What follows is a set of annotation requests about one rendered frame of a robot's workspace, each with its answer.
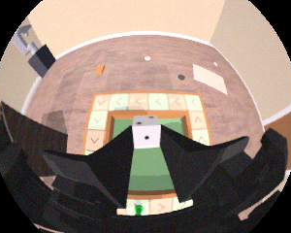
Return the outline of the orange flat bar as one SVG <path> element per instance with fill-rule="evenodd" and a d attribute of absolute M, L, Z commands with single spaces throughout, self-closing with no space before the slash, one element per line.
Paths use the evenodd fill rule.
<path fill-rule="evenodd" d="M 95 75 L 103 74 L 104 67 L 106 67 L 106 66 L 104 66 L 104 65 L 98 66 L 98 70 L 96 70 Z"/>

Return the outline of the green pawn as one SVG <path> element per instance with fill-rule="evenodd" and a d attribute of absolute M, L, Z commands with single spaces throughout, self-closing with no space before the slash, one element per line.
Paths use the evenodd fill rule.
<path fill-rule="evenodd" d="M 135 213 L 135 215 L 141 215 L 142 214 L 142 210 L 143 210 L 143 206 L 135 206 L 135 211 L 137 211 Z"/>

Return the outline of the white die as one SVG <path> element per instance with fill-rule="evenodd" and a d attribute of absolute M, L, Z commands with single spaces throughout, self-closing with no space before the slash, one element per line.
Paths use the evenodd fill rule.
<path fill-rule="evenodd" d="M 134 149 L 158 148 L 161 139 L 161 124 L 157 116 L 134 116 Z"/>

